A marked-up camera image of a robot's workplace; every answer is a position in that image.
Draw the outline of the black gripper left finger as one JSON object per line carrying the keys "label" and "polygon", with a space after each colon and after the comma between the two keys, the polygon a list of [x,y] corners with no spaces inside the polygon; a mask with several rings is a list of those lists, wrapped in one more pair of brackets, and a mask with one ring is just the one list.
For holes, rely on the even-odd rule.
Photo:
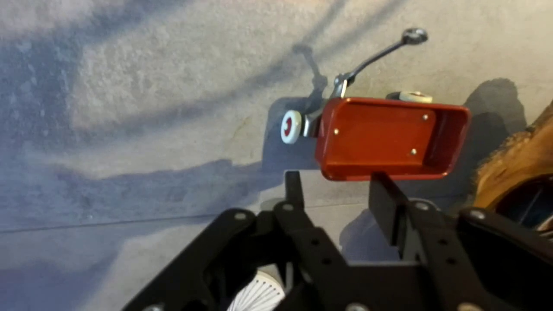
{"label": "black gripper left finger", "polygon": [[285,265],[285,311],[370,311],[354,288],[351,265],[330,236],[315,226],[304,208],[299,170],[285,172],[285,198],[275,207],[275,219],[289,241]]}

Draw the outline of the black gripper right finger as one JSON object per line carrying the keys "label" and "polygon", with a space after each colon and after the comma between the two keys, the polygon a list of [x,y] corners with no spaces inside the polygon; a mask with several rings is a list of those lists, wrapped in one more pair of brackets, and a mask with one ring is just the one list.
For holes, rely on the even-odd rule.
{"label": "black gripper right finger", "polygon": [[493,311],[456,229],[429,203],[417,205],[386,172],[373,172],[370,208],[411,276],[396,276],[394,293],[418,311]]}

